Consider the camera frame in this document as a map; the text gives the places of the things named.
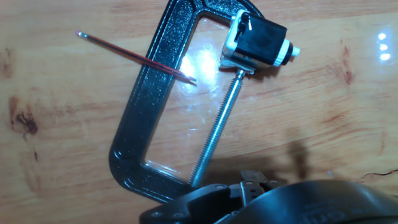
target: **black c-clamp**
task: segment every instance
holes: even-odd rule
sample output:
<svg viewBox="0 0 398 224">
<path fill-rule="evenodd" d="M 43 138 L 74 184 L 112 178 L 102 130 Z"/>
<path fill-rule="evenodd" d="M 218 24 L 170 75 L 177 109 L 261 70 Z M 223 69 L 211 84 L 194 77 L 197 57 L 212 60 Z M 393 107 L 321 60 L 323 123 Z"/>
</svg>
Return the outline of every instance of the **black c-clamp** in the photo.
<svg viewBox="0 0 398 224">
<path fill-rule="evenodd" d="M 201 17 L 229 23 L 240 9 L 262 17 L 248 0 L 170 0 L 146 57 L 178 68 Z M 122 187 L 161 203 L 194 190 L 144 161 L 173 83 L 173 76 L 142 66 L 109 152 L 111 172 Z"/>
</svg>

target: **white plastic part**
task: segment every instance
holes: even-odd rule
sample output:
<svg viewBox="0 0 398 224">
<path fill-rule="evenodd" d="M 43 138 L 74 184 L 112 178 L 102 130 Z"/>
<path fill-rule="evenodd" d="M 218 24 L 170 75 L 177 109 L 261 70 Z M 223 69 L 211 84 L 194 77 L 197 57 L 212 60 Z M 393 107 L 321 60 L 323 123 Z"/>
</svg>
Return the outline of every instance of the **white plastic part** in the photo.
<svg viewBox="0 0 398 224">
<path fill-rule="evenodd" d="M 247 12 L 247 11 L 241 9 L 238 11 L 236 16 L 232 17 L 233 21 L 231 24 L 231 28 L 229 29 L 228 36 L 226 37 L 226 41 L 225 41 L 224 49 L 223 49 L 224 55 L 226 55 L 228 57 L 232 57 L 232 54 L 235 53 L 236 47 L 238 46 L 238 43 L 235 42 L 235 37 L 236 37 L 236 34 L 238 33 L 238 25 L 241 20 L 242 14 L 245 12 Z"/>
<path fill-rule="evenodd" d="M 279 65 L 281 65 L 281 63 L 285 59 L 285 56 L 286 56 L 287 51 L 289 49 L 289 45 L 290 45 L 290 41 L 285 39 L 283 44 L 282 44 L 282 47 L 279 50 L 279 54 L 276 57 L 276 60 L 275 60 L 275 62 L 274 62 L 274 64 L 272 66 L 279 67 Z"/>
<path fill-rule="evenodd" d="M 300 49 L 298 47 L 293 47 L 292 56 L 297 57 L 300 54 Z"/>
</svg>

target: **wooden table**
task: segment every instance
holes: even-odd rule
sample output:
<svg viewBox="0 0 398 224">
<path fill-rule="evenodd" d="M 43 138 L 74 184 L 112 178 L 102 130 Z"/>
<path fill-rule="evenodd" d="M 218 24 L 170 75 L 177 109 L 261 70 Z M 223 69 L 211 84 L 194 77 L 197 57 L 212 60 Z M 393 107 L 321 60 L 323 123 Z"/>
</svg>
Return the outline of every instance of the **wooden table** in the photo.
<svg viewBox="0 0 398 224">
<path fill-rule="evenodd" d="M 0 223 L 137 223 L 157 203 L 120 187 L 108 152 L 140 65 L 80 29 L 145 55 L 167 1 L 0 3 Z M 345 179 L 398 194 L 398 2 L 262 1 L 302 52 L 244 80 L 205 182 L 257 169 L 290 183 Z M 232 73 L 228 28 L 202 19 L 146 157 L 188 178 Z"/>
</svg>

